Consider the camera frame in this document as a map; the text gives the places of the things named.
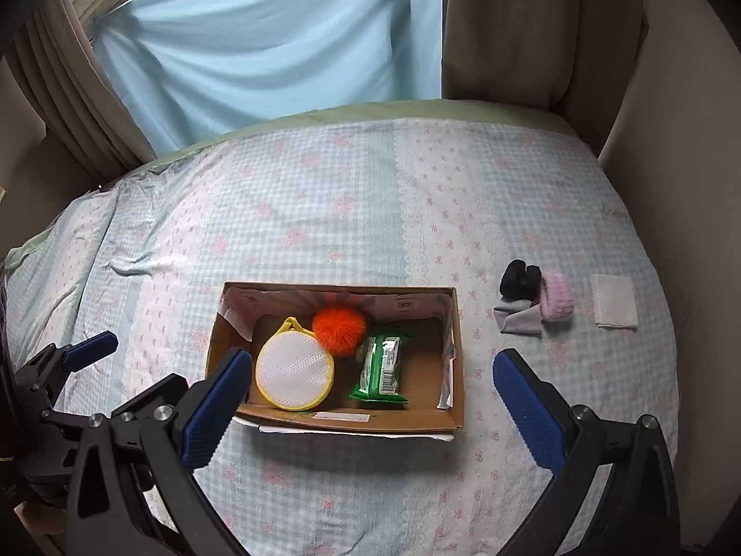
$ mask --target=beige curtain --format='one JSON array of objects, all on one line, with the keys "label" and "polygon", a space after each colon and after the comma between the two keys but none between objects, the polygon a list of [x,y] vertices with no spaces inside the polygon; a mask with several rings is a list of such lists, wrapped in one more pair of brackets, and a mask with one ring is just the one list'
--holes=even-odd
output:
[{"label": "beige curtain", "polygon": [[599,153],[635,65],[643,0],[443,0],[444,98],[552,109]]},{"label": "beige curtain", "polygon": [[70,0],[39,0],[7,58],[36,113],[100,183],[154,159],[108,84]]}]

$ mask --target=blue gripper pad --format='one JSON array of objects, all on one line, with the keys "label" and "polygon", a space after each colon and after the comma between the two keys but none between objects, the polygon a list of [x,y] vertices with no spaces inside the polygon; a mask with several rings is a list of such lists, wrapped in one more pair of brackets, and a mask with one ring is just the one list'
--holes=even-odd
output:
[{"label": "blue gripper pad", "polygon": [[90,339],[74,345],[62,357],[62,370],[65,372],[79,372],[106,355],[111,355],[119,348],[119,340],[110,330],[101,332]]},{"label": "blue gripper pad", "polygon": [[252,383],[252,356],[230,349],[206,380],[194,383],[178,404],[173,440],[188,470],[206,466]]},{"label": "blue gripper pad", "polygon": [[[538,390],[526,377],[540,382],[514,349],[499,351],[494,357],[494,386],[502,396],[525,445],[540,468],[558,474],[564,465],[564,434],[561,425],[543,403]],[[523,372],[521,366],[527,367]]]}]

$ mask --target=orange pom pom ball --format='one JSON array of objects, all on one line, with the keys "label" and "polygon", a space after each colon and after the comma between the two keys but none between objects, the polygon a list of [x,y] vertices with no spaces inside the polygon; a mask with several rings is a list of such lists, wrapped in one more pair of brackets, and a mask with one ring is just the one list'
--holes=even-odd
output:
[{"label": "orange pom pom ball", "polygon": [[347,305],[328,305],[314,315],[311,329],[320,345],[335,357],[350,357],[368,330],[365,316]]}]

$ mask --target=bed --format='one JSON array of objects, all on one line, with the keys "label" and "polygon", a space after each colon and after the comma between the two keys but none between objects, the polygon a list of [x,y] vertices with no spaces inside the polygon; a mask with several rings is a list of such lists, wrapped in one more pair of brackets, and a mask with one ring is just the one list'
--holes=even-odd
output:
[{"label": "bed", "polygon": [[[516,257],[565,272],[576,311],[542,338],[492,307]],[[595,326],[589,277],[630,276],[639,326]],[[594,155],[550,113],[424,101],[283,118],[158,159],[73,202],[6,259],[19,365],[102,330],[118,351],[59,406],[106,414],[167,373],[203,377],[225,280],[458,290],[466,420],[453,442],[261,434],[232,423],[195,473],[261,555],[496,553],[549,480],[490,375],[515,347],[569,403],[661,422],[677,451],[676,349],[657,274]],[[578,543],[601,470],[562,548]],[[165,513],[152,496],[155,510]]]}]

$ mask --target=yellow loop handle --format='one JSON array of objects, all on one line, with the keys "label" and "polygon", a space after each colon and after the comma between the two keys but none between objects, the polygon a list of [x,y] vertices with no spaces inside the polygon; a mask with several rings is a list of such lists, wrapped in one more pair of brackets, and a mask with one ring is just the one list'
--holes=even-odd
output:
[{"label": "yellow loop handle", "polygon": [[316,336],[314,336],[314,333],[311,330],[306,330],[306,328],[303,328],[301,324],[299,324],[298,320],[294,317],[286,318],[285,322],[283,322],[283,325],[278,328],[275,334],[273,336],[277,336],[280,333],[286,332],[288,330],[298,330],[299,332],[303,332],[304,334],[308,334],[309,336],[316,339]]}]

